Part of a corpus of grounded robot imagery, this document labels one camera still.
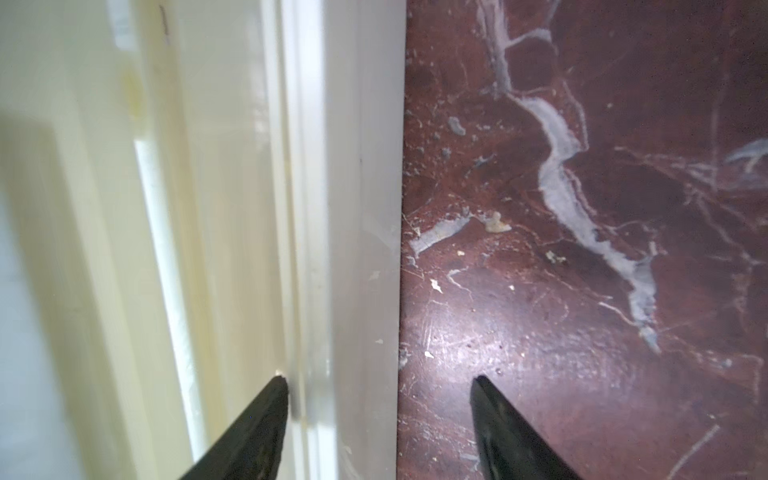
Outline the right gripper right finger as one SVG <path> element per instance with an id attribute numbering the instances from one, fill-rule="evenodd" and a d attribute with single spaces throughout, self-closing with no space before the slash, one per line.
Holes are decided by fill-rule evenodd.
<path id="1" fill-rule="evenodd" d="M 470 405 L 483 477 L 492 480 L 579 480 L 484 375 L 473 379 Z"/>

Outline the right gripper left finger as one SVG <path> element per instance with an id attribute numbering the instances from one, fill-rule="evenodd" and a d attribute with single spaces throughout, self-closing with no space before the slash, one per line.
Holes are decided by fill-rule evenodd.
<path id="1" fill-rule="evenodd" d="M 288 413 L 288 382 L 276 375 L 183 478 L 275 480 Z"/>

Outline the white wrap dispenser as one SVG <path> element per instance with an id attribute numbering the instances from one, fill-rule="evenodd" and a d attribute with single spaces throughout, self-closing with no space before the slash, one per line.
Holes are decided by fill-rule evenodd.
<path id="1" fill-rule="evenodd" d="M 1 475 L 396 475 L 406 5 L 1 5 Z"/>

